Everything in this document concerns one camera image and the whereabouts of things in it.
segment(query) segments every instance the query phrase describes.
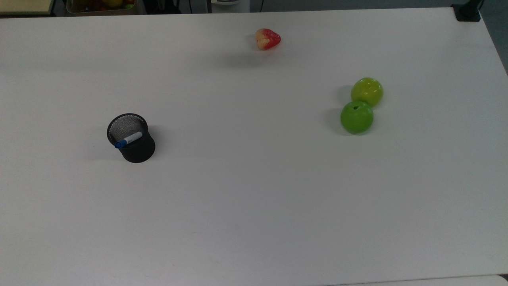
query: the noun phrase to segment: blue marker cap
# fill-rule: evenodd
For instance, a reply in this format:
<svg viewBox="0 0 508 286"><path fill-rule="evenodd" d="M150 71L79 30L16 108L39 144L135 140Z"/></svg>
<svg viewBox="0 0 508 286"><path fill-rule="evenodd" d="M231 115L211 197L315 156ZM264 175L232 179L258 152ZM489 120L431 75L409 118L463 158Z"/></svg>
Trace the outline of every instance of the blue marker cap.
<svg viewBox="0 0 508 286"><path fill-rule="evenodd" d="M119 149L119 148L125 147L125 145L127 145L127 141L125 139L122 139L122 140L118 141L117 143L115 143L115 148Z"/></svg>

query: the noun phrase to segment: fruit basket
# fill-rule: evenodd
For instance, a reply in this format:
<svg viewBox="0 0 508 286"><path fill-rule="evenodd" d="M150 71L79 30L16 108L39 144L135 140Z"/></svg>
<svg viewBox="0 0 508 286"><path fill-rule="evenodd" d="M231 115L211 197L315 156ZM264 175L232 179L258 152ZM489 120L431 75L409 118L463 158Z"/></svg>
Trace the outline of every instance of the fruit basket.
<svg viewBox="0 0 508 286"><path fill-rule="evenodd" d="M67 0L71 16L112 16L146 14L142 0Z"/></svg>

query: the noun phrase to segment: black mesh pen holder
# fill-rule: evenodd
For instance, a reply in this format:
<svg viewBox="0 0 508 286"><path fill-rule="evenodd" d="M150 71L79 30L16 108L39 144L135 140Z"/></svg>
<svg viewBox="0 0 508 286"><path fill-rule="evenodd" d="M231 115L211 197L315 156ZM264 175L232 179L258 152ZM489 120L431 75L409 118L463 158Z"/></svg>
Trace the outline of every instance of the black mesh pen holder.
<svg viewBox="0 0 508 286"><path fill-rule="evenodd" d="M125 160L141 163L148 160L155 151L155 141L148 133L148 124L139 115L125 113L117 116L108 126L108 140L115 146L119 141L141 132L142 135L129 144L119 148Z"/></svg>

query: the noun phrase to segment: black object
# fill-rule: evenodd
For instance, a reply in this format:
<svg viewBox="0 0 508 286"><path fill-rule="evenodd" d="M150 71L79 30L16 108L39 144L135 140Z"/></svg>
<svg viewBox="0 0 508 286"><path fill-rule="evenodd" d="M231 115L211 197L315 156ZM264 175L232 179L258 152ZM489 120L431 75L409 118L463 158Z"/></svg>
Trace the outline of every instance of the black object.
<svg viewBox="0 0 508 286"><path fill-rule="evenodd" d="M212 13L212 0L206 0L206 11Z"/></svg>
<svg viewBox="0 0 508 286"><path fill-rule="evenodd" d="M479 22L481 19L478 9L480 2L482 2L483 5L483 0L469 0L469 2L464 5L453 4L452 7L455 11L455 18L457 18L459 22Z"/></svg>
<svg viewBox="0 0 508 286"><path fill-rule="evenodd" d="M157 15L157 14L181 14L180 11L180 0L177 0L176 6L173 0L164 1L164 9L160 9L157 0L143 0L145 5L146 14Z"/></svg>
<svg viewBox="0 0 508 286"><path fill-rule="evenodd" d="M108 140L113 146L118 141L136 132L142 132L143 136L119 150L125 160L132 163L141 163L150 159L155 151L155 141L148 133L148 125L141 116L134 113L117 116L111 121L107 130Z"/></svg>

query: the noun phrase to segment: gray floor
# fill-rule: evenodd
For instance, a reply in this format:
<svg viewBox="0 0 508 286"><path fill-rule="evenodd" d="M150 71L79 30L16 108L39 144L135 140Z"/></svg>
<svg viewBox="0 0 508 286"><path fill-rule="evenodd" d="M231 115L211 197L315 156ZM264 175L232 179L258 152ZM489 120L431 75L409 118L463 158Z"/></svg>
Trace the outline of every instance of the gray floor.
<svg viewBox="0 0 508 286"><path fill-rule="evenodd" d="M65 7L61 0L55 0L54 12L65 16ZM189 0L181 0L182 13L190 13ZM194 13L205 13L205 0L191 0ZM250 0L250 11L258 12L262 0ZM422 8L450 7L462 4L465 0L265 0L263 12L311 11L311 10L348 10L348 9L385 9L385 8ZM485 0L481 14L504 69L508 73L508 0Z"/></svg>

